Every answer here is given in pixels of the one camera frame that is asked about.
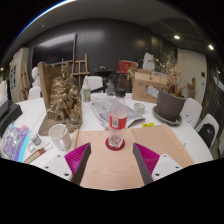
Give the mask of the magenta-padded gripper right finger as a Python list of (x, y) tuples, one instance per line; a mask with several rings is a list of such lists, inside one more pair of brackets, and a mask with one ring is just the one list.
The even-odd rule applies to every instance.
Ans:
[(145, 185), (182, 169), (168, 154), (159, 155), (138, 143), (133, 144), (133, 154)]

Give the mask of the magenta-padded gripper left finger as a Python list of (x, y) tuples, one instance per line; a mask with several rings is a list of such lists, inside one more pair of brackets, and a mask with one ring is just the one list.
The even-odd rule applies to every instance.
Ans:
[(82, 181), (90, 154), (91, 144), (86, 143), (66, 155), (56, 155), (43, 166), (43, 169), (79, 185)]

